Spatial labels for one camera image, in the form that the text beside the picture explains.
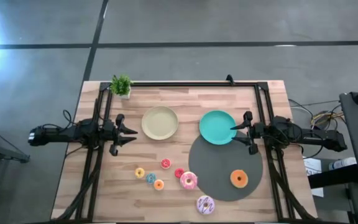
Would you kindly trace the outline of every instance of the beige plate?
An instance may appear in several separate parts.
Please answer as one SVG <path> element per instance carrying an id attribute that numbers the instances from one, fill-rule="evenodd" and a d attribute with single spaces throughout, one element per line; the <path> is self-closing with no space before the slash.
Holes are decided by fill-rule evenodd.
<path id="1" fill-rule="evenodd" d="M 152 139 L 163 140 L 171 137 L 178 129 L 178 116 L 166 106 L 149 109 L 142 118 L 143 132 Z"/>

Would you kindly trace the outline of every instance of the potted plant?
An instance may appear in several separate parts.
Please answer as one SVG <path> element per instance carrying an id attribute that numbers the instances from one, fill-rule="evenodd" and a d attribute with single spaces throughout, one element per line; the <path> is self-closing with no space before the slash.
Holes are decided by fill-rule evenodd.
<path id="1" fill-rule="evenodd" d="M 129 99 L 131 83 L 131 79 L 127 75 L 120 75 L 119 78 L 114 75 L 111 80 L 110 90 L 121 99 Z"/>

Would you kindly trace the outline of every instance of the blue donut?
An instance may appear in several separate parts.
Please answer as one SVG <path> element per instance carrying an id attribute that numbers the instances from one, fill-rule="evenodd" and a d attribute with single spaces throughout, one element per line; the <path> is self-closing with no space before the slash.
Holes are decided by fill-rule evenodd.
<path id="1" fill-rule="evenodd" d="M 156 180 L 155 174 L 151 173 L 146 175 L 146 182 L 148 184 L 154 183 L 155 180 Z"/>

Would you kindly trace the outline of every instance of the teal plate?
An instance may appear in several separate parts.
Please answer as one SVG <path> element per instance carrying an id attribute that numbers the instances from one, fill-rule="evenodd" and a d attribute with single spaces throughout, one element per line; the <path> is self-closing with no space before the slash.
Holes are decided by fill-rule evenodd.
<path id="1" fill-rule="evenodd" d="M 228 113 L 220 110 L 210 111 L 200 121 L 200 133 L 205 140 L 212 144 L 223 145 L 231 142 L 236 136 L 236 130 L 230 130 L 236 122 Z"/>

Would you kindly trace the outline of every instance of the gray round mat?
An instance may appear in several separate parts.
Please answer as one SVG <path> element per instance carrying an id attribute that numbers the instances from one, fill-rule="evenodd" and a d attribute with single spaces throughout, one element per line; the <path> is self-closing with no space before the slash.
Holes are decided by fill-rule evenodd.
<path id="1" fill-rule="evenodd" d="M 242 132 L 237 136 L 245 137 Z M 190 171 L 198 176 L 198 187 L 206 195 L 227 202 L 240 200 L 251 194 L 262 178 L 262 156 L 250 155 L 248 146 L 238 141 L 217 146 L 201 135 L 194 141 L 189 154 Z M 238 189 L 230 182 L 230 174 L 236 169 L 248 175 L 248 184 Z"/>

